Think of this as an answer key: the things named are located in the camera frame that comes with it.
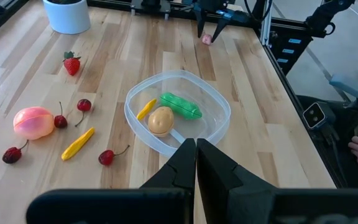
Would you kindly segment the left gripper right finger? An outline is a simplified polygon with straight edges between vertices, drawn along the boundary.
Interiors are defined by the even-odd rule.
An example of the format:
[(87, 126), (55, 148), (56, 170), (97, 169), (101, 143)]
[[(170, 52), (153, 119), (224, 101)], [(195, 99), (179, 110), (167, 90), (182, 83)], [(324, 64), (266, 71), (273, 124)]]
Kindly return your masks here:
[(280, 189), (205, 139), (197, 140), (206, 221), (215, 224), (358, 224), (358, 189)]

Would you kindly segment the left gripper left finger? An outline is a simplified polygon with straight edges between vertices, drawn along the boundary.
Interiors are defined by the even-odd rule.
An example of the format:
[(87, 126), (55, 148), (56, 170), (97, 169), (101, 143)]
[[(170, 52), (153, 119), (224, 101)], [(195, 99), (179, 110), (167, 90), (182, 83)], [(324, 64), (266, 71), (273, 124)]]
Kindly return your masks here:
[(191, 224), (197, 147), (186, 139), (138, 189), (57, 189), (35, 198), (27, 224)]

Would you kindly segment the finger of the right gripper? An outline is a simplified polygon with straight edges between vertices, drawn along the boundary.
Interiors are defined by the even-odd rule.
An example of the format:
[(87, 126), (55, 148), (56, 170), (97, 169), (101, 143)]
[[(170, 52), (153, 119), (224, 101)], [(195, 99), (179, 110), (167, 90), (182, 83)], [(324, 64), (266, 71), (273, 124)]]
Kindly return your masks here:
[(199, 5), (194, 5), (194, 14), (197, 21), (198, 38), (202, 36), (204, 25), (206, 22), (206, 11)]
[(222, 32), (222, 30), (229, 24), (230, 20), (229, 19), (219, 19), (217, 26), (216, 26), (216, 30), (214, 31), (214, 34), (212, 36), (211, 42), (213, 43), (217, 37), (219, 36), (219, 34)]

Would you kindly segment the clear plastic tupperware container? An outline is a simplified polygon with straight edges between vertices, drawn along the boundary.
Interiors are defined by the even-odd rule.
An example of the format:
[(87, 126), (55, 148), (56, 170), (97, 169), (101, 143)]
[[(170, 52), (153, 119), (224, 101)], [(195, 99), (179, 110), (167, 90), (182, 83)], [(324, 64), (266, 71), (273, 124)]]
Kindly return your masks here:
[[(198, 119), (185, 119), (175, 113), (173, 129), (161, 138), (148, 129), (148, 116), (137, 119), (137, 114), (152, 99), (152, 108), (161, 107), (160, 96), (171, 93), (194, 103), (201, 111)], [(135, 135), (146, 145), (171, 157), (187, 138), (206, 139), (216, 145), (226, 134), (230, 123), (231, 108), (227, 100), (209, 83), (184, 70), (169, 70), (141, 81), (129, 90), (124, 104), (127, 123)]]

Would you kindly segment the red toy cherry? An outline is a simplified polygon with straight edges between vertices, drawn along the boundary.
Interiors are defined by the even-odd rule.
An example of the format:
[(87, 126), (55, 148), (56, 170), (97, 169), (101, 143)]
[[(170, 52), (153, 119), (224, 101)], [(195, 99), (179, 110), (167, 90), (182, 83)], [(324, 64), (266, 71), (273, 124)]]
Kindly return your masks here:
[(79, 111), (82, 112), (82, 117), (81, 119), (79, 120), (79, 122), (77, 122), (75, 124), (75, 127), (79, 126), (81, 124), (81, 122), (84, 120), (84, 117), (85, 117), (85, 113), (88, 112), (91, 107), (92, 107), (92, 104), (90, 102), (90, 100), (87, 100), (87, 99), (81, 99), (78, 103), (77, 103), (77, 109)]
[(103, 166), (110, 166), (115, 157), (124, 154), (129, 148), (130, 145), (127, 145), (127, 147), (120, 153), (115, 153), (112, 150), (105, 150), (99, 155), (98, 162)]
[(63, 115), (62, 103), (59, 102), (59, 105), (60, 105), (60, 114), (54, 117), (54, 125), (56, 128), (64, 129), (68, 126), (68, 122)]
[(29, 140), (26, 140), (25, 144), (18, 148), (18, 147), (10, 147), (2, 156), (2, 161), (6, 164), (14, 164), (22, 157), (22, 150), (23, 148), (28, 145)]

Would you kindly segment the tan toy potato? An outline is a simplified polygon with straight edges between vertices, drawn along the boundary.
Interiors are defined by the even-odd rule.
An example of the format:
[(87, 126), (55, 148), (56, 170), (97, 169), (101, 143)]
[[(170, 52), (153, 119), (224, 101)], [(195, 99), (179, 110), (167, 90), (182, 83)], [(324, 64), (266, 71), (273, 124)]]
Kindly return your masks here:
[(165, 137), (174, 125), (174, 114), (171, 108), (161, 106), (148, 119), (148, 129), (156, 137)]

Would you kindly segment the green toy pea pod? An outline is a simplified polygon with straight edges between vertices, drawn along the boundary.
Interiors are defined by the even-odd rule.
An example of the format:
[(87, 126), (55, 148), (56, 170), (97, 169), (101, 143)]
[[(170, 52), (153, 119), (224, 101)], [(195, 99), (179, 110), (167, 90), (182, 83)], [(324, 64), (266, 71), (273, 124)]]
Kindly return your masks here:
[(162, 106), (171, 108), (171, 110), (185, 119), (200, 119), (202, 112), (199, 106), (191, 101), (174, 95), (173, 93), (163, 93), (160, 95), (160, 103)]

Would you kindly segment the red toy strawberry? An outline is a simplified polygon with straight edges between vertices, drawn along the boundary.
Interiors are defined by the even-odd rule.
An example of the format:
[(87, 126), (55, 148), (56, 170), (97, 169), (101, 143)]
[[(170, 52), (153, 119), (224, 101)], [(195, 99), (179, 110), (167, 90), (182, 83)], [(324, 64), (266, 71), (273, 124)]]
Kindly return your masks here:
[(63, 57), (63, 66), (65, 67), (69, 75), (74, 76), (80, 69), (81, 57), (76, 57), (72, 51), (64, 52)]

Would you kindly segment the black box with blue labels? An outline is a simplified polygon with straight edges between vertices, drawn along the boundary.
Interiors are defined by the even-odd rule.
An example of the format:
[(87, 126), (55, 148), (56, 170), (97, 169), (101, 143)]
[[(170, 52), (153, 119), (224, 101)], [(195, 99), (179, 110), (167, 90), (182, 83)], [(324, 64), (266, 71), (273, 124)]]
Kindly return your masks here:
[(284, 74), (287, 74), (313, 39), (293, 29), (272, 31), (271, 51)]

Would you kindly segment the white plant pot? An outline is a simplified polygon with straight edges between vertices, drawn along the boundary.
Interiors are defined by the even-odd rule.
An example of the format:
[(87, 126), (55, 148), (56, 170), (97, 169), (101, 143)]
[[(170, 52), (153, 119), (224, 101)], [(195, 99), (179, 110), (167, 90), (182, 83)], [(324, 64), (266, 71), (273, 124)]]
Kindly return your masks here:
[(51, 28), (61, 34), (79, 34), (91, 27), (87, 0), (43, 0)]

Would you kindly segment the silver aluminium post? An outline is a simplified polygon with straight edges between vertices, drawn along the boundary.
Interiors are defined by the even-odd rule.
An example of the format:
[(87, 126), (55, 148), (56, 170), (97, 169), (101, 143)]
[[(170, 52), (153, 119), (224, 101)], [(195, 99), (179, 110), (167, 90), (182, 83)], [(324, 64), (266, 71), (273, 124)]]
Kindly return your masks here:
[(262, 14), (262, 23), (260, 30), (260, 41), (263, 46), (269, 46), (270, 27), (272, 20), (272, 3), (273, 0), (265, 0), (264, 10)]

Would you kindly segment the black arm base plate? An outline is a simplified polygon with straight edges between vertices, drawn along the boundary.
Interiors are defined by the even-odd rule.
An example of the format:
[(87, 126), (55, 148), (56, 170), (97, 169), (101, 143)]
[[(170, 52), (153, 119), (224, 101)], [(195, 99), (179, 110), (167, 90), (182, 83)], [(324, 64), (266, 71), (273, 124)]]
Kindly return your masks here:
[(150, 14), (168, 14), (171, 5), (169, 0), (132, 0), (131, 11)]

